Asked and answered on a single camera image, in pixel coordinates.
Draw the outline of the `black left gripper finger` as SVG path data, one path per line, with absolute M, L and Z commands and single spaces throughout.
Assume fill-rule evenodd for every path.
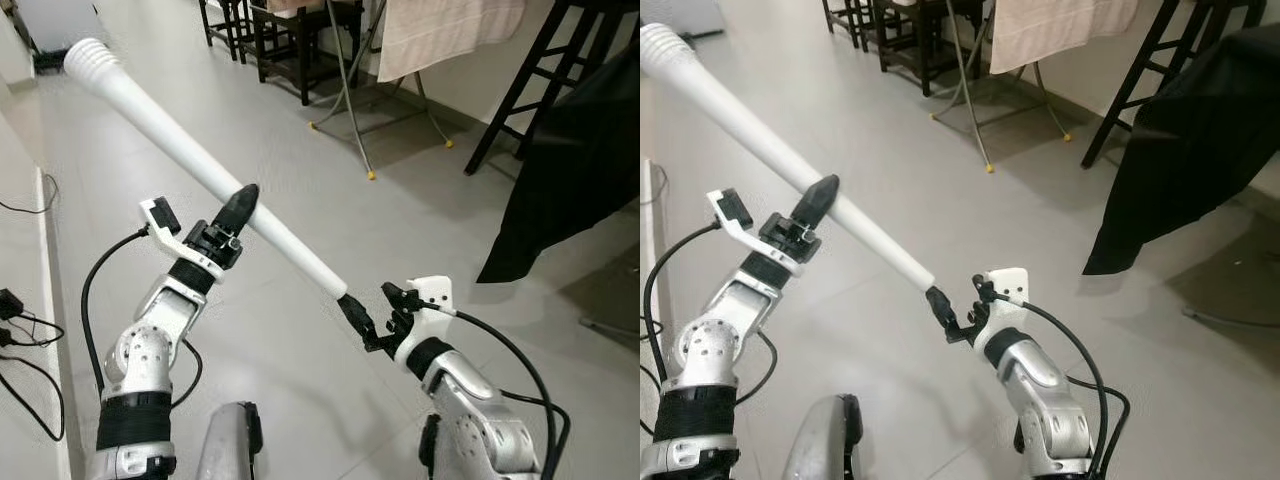
M 250 223 L 260 196 L 260 187 L 250 183 L 234 192 L 214 218 L 214 225 L 232 237 L 239 237 Z
M 826 175 L 804 191 L 803 197 L 791 211 L 790 219 L 806 229 L 817 229 L 838 196 L 840 178 L 835 174 Z

